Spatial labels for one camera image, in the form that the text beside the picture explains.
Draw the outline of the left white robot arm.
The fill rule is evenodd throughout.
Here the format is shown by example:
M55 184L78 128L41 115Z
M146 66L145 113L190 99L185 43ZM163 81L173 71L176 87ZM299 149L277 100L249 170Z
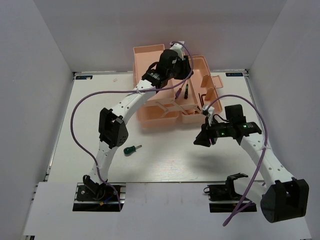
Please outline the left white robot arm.
M128 139L127 123L134 113L150 98L167 86L170 79L187 80L193 74L194 61L177 50L166 49L157 62L152 63L133 93L110 109L103 108L99 114L99 147L95 166L83 176L83 184L94 199L105 196L108 172L117 149Z

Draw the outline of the blue red screwdriver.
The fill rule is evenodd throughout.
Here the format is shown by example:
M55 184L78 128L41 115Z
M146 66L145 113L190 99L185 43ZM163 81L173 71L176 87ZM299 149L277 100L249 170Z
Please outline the blue red screwdriver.
M182 88L180 87L175 93L175 99L179 97L179 95L181 94L181 91L182 91Z

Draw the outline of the green black screwdriver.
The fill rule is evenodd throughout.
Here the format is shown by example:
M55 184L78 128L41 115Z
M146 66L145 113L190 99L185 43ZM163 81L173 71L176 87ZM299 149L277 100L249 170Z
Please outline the green black screwdriver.
M189 96L189 84L187 83L184 91L184 99L188 99Z

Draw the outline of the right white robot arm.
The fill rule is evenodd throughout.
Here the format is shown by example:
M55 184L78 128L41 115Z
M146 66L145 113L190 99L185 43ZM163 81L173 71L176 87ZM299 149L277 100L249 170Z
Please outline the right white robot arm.
M262 130L255 122L248 122L240 104L225 107L226 121L218 122L212 106L204 105L205 122L193 142L194 145L210 147L219 138L232 138L249 155L259 168L264 185L250 182L245 173L229 175L223 185L209 185L207 193L212 201L245 199L260 206L262 214L270 223L304 217L307 211L309 185L304 179L296 179L264 144Z

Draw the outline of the pink plastic tool box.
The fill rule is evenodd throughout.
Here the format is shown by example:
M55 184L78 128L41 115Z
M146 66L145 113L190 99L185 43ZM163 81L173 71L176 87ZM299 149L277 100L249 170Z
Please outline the pink plastic tool box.
M141 80L147 68L159 60L164 50L164 44L133 48L134 87ZM175 125L178 119L183 124L202 123L205 120L205 116L201 114L199 94L206 94L204 103L210 104L219 97L217 90L223 88L224 85L219 75L211 75L203 55L193 55L192 57L194 61L193 75L186 83L174 89L159 91L137 110L137 120L142 128L168 127ZM188 84L188 99L184 99L186 84ZM179 88L182 88L182 91L175 99Z

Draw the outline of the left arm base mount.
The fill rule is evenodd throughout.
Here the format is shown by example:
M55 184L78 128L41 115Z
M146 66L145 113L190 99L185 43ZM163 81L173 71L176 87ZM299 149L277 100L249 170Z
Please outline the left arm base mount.
M84 184L78 184L74 196L73 212L120 212L126 196L126 185L115 184L120 201L115 191L109 186L103 186L98 194L93 193Z

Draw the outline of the large brown hex key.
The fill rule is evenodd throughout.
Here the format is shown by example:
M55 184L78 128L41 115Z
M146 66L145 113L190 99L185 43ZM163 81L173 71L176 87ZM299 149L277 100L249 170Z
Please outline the large brown hex key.
M207 105L205 104L205 97L206 97L206 94L198 94L199 96L199 100L200 100L200 104L201 104L201 111L205 111L207 109Z

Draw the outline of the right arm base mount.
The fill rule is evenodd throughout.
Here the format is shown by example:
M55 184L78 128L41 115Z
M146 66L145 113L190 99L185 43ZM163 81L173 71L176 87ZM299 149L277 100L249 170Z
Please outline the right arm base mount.
M230 195L225 184L210 184L203 189L208 195L210 213L232 213L241 199L241 195Z

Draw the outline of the stubby green screwdriver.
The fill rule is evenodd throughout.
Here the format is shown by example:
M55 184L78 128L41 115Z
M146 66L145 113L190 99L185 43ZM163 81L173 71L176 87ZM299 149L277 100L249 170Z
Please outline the stubby green screwdriver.
M141 147L142 147L142 145L129 146L129 147L126 147L126 148L123 150L123 153L124 153L126 156L130 156L132 153L136 152L137 149L140 149Z

